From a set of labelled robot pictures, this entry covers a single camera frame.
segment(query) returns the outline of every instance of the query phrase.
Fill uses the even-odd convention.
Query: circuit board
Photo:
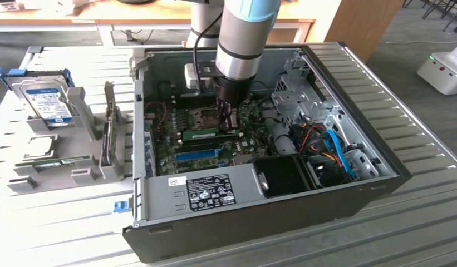
[[[241,105],[238,113],[242,128],[218,135],[218,137],[227,137],[229,140],[215,142],[210,145],[209,150],[190,154],[181,153],[181,151],[185,151],[185,149],[194,151],[199,146],[207,149],[207,145],[187,146],[187,140],[199,136],[201,138],[197,138],[197,141],[205,143],[206,138],[215,135],[218,129],[210,125],[215,121],[211,112],[215,107],[179,109],[171,103],[154,102],[154,105],[147,107],[145,116],[146,120],[150,121],[155,140],[157,175],[179,174],[246,164],[255,158],[269,156],[267,129],[259,120],[253,120],[253,116],[250,120],[250,113],[257,109],[257,104],[258,101],[254,100]],[[199,120],[198,114],[202,112],[205,112],[206,123],[201,123]],[[190,158],[195,154],[205,156],[201,153],[209,153],[209,156],[199,159]]]

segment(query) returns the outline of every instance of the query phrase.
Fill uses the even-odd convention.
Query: metal table
[[[352,51],[337,43],[310,47],[414,177],[352,218],[154,266],[457,266],[456,156]],[[105,102],[96,85],[115,81],[117,101],[130,111],[131,53],[131,47],[46,47],[40,54],[27,54],[23,66],[50,70],[66,62],[75,82],[90,92],[95,113]],[[8,93],[0,108],[0,147],[12,147],[12,136],[20,135],[4,135],[20,113]],[[0,149],[0,160],[11,147]],[[114,202],[131,195],[130,179],[10,197],[4,184],[0,177],[0,266],[145,266],[121,236],[130,214],[111,213]]]

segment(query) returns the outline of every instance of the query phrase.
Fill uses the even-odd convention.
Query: yellow wire
[[[330,154],[326,154],[326,153],[321,153],[321,154],[337,162],[336,158]]]

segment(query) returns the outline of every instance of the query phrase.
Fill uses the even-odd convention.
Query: wooden table
[[[302,11],[308,10],[309,2],[314,1],[283,1],[274,28],[290,30],[293,34],[289,41],[293,41],[293,38],[294,42],[306,41],[310,25],[316,21],[314,12]],[[75,13],[75,16],[60,16],[46,10],[3,12],[0,32],[99,31],[103,45],[114,46],[111,32],[117,30],[190,29],[190,3],[183,1],[157,1],[133,6],[117,0],[107,0],[87,4],[78,8]]]

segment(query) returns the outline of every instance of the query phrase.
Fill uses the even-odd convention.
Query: motherboard
[[[242,128],[222,131],[215,106],[149,102],[145,119],[154,136],[157,176],[241,165],[274,154],[258,104],[254,98],[246,100],[238,111]]]

